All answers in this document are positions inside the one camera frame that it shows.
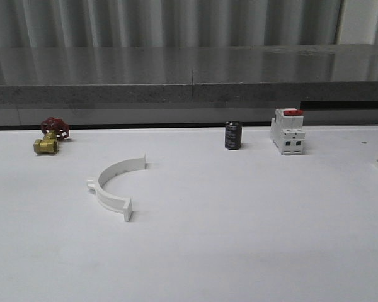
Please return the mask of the black cylindrical capacitor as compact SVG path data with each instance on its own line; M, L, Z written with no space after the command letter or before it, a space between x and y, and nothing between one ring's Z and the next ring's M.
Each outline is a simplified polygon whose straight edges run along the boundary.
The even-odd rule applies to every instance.
M242 145L242 123L239 121L227 121L225 123L225 148L238 150Z

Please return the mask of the grey stone countertop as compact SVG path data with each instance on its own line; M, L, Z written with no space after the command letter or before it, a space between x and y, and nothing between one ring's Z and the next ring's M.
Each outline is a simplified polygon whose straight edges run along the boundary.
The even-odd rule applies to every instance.
M0 104L378 109L378 46L0 48Z

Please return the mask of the brass valve red handwheel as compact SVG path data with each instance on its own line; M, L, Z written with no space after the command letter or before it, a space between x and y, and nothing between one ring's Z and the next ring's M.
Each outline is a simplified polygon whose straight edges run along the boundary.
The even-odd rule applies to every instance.
M34 141L33 150L36 154L56 154L59 141L69 137L69 125L61 118L47 118L41 122L40 129L44 136Z

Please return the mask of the white circuit breaker red switch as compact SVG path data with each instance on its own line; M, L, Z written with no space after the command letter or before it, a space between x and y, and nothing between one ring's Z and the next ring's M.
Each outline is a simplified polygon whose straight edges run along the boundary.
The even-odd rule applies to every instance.
M270 138L282 155L301 155L304 149L305 131L303 110L280 108L271 120Z

